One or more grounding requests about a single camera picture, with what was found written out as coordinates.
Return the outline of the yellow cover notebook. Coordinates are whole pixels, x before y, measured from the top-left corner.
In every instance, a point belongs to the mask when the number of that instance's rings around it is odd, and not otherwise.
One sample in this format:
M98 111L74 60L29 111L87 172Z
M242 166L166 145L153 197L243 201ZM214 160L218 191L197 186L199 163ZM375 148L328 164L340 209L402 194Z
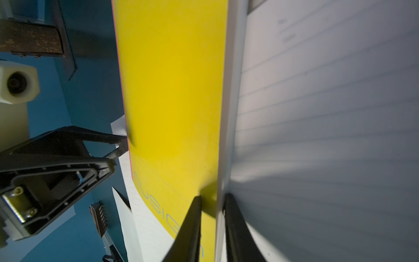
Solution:
M419 259L418 1L113 1L132 179L177 237L231 193L269 262Z

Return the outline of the green cover notebook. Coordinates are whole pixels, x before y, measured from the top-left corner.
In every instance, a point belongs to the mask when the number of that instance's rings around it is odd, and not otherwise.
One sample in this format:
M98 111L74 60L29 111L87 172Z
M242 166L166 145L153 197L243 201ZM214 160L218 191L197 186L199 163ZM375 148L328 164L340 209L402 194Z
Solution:
M173 244L173 238L146 206L132 179L130 155L119 159L128 203L119 190L113 188L124 245L129 262L161 262Z

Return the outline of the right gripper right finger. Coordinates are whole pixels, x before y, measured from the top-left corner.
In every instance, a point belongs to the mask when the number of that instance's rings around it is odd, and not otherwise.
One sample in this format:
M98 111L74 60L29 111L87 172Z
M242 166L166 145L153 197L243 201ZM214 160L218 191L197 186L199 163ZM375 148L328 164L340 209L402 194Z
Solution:
M258 249L236 199L231 193L224 197L224 218L228 262L265 262Z

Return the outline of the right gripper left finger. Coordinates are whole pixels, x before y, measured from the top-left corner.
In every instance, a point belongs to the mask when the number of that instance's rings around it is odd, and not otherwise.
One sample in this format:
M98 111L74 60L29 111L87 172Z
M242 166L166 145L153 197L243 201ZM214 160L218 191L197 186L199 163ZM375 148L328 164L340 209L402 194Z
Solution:
M202 197L196 196L180 231L163 259L164 262L198 262L200 260Z

